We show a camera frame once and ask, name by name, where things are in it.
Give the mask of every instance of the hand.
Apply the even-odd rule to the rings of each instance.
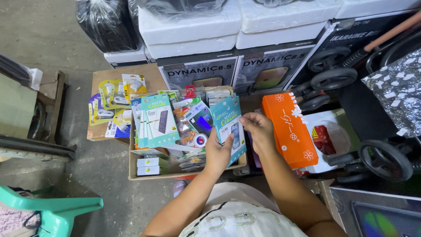
[[[204,171],[220,177],[229,164],[233,142],[234,133],[226,138],[224,145],[219,144],[216,130],[213,128],[205,146],[206,165]]]
[[[244,130],[251,133],[253,149],[260,156],[267,152],[277,152],[273,123],[259,113],[246,113],[240,118]]]

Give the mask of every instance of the concrete floor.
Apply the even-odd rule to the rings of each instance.
[[[172,199],[175,180],[129,181],[127,146],[86,140],[92,72],[111,67],[77,24],[75,1],[2,0],[0,32],[1,54],[42,70],[46,80],[57,69],[66,74],[62,143],[78,147],[76,160],[67,164],[1,162],[0,185],[35,190],[53,184],[56,197],[101,196],[104,209],[78,216],[72,237],[138,236]]]

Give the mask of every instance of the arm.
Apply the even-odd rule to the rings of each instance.
[[[266,180],[279,210],[309,237],[345,237],[323,203],[295,176],[279,154],[273,123],[259,113],[247,113],[240,119],[253,137],[253,149],[259,155]]]
[[[234,135],[231,134],[221,146],[215,129],[212,130],[206,143],[205,169],[152,218],[140,237],[179,236],[200,216],[213,186],[229,163],[233,141]]]

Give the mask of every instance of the orange box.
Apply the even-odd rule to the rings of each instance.
[[[261,111],[272,120],[276,147],[291,169],[319,162],[316,148],[306,127],[307,121],[301,114],[294,93],[264,96]]]

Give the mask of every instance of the green plastic chair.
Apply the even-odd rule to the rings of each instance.
[[[50,190],[48,187],[33,191],[40,194]],[[100,197],[38,199],[22,197],[6,186],[0,186],[0,201],[9,207],[22,211],[41,211],[39,237],[69,237],[75,216],[104,207]]]

